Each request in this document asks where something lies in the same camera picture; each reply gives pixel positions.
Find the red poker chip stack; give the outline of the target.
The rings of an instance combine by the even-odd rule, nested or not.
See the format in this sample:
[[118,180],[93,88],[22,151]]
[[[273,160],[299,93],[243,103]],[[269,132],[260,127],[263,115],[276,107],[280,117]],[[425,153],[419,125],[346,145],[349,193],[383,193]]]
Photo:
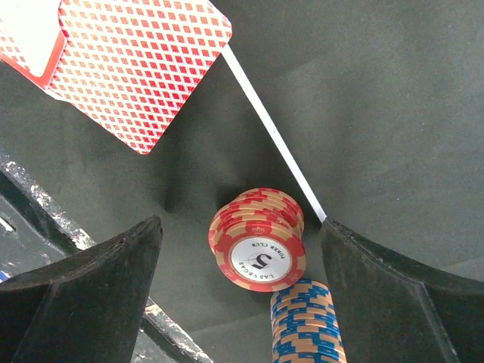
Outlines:
[[254,188],[214,215],[208,243],[222,274],[247,290],[271,293],[294,285],[306,270],[300,205],[274,188]]

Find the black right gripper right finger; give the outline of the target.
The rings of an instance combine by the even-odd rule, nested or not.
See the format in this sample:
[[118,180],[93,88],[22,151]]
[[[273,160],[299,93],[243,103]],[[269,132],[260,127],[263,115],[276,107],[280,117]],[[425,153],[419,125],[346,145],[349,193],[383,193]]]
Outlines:
[[324,270],[349,362],[481,362],[483,283],[326,219]]

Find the blue poker chip stack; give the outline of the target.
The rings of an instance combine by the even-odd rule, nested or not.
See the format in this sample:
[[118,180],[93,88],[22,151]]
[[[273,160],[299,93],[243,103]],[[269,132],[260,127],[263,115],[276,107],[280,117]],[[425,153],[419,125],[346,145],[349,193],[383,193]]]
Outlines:
[[271,297],[272,361],[345,362],[329,288],[307,278]]

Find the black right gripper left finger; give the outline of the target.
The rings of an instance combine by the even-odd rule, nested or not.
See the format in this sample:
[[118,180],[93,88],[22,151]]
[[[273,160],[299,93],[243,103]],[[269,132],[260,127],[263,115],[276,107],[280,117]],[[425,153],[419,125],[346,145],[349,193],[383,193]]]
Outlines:
[[129,362],[163,237],[151,216],[1,284],[3,362]]

